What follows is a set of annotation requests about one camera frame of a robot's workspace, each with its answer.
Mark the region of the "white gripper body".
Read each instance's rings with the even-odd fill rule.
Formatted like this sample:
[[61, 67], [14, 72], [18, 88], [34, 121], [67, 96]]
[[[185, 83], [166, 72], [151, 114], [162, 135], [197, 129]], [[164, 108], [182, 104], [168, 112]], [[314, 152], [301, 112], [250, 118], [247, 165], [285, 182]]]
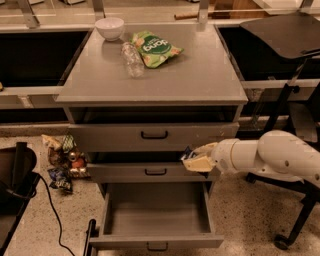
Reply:
[[219, 142], [211, 152], [211, 158], [214, 161], [215, 167], [221, 173], [235, 173], [236, 169], [232, 161], [232, 151], [238, 139], [225, 139]]

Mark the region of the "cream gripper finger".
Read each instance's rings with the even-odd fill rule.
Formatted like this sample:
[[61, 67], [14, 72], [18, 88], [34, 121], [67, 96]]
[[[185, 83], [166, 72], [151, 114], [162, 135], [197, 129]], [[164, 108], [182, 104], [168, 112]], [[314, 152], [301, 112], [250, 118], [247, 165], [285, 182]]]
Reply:
[[215, 163], [207, 155], [196, 155], [195, 157], [184, 159], [183, 165], [192, 172], [211, 172]]
[[196, 155], [209, 154], [218, 145], [217, 142], [208, 143], [193, 150]]

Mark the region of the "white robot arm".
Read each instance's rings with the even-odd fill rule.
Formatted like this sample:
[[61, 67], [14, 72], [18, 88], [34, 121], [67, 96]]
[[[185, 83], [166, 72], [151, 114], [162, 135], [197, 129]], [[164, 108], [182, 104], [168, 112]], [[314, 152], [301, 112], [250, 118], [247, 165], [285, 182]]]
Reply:
[[192, 172], [251, 172], [279, 181], [320, 187], [320, 152], [295, 135], [273, 130], [256, 140], [238, 138], [187, 148], [181, 158]]

